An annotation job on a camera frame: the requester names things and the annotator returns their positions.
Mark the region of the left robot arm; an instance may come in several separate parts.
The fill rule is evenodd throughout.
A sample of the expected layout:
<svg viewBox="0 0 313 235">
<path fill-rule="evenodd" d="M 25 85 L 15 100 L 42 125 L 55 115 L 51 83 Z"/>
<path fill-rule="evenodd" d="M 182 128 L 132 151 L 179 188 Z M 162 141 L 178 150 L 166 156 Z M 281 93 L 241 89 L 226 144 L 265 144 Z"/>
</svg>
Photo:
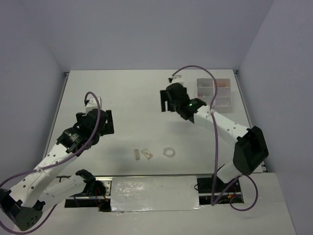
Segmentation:
<svg viewBox="0 0 313 235">
<path fill-rule="evenodd" d="M 111 110 L 93 109 L 77 113 L 76 123 L 63 131 L 45 158 L 10 189 L 0 189 L 0 208 L 26 235 L 43 225 L 42 215 L 58 203 L 77 194 L 104 197 L 106 187 L 87 170 L 81 169 L 60 183 L 52 181 L 83 151 L 96 145 L 100 137 L 114 133 Z"/>
</svg>

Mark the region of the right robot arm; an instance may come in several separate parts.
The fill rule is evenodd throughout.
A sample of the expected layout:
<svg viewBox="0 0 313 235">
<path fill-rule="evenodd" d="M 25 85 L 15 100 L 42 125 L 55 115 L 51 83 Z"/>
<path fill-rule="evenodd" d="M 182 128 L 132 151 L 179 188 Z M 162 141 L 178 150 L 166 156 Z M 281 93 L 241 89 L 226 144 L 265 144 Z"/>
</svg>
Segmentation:
<svg viewBox="0 0 313 235">
<path fill-rule="evenodd" d="M 173 83 L 160 91 L 161 111 L 176 112 L 184 120 L 212 130 L 234 148 L 232 159 L 215 170 L 213 188 L 224 191 L 230 181 L 238 176 L 249 176 L 268 156 L 268 148 L 262 130 L 240 125 L 210 108 L 204 101 L 190 99 L 187 89 Z"/>
</svg>

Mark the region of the orange capped clear tube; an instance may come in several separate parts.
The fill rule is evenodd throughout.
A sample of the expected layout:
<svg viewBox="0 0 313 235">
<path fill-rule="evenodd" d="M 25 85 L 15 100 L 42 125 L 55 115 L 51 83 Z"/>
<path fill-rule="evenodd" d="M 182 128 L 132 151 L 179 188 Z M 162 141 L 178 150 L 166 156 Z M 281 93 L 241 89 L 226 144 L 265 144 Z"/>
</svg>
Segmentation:
<svg viewBox="0 0 313 235">
<path fill-rule="evenodd" d="M 218 88 L 230 88 L 230 83 L 228 83 L 228 82 L 218 82 L 217 86 L 218 86 Z"/>
</svg>

